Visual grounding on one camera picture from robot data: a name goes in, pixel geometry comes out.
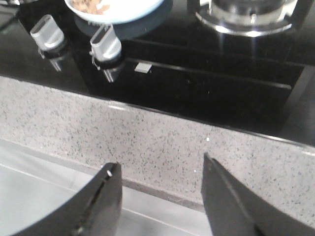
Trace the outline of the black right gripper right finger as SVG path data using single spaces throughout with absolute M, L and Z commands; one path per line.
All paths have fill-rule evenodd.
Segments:
M 314 228 L 250 191 L 216 159 L 204 154 L 201 194 L 215 236 L 313 236 Z

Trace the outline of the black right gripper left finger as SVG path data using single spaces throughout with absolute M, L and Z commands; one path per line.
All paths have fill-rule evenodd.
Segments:
M 113 236 L 122 210 L 122 171 L 107 163 L 58 209 L 17 232 L 18 236 Z

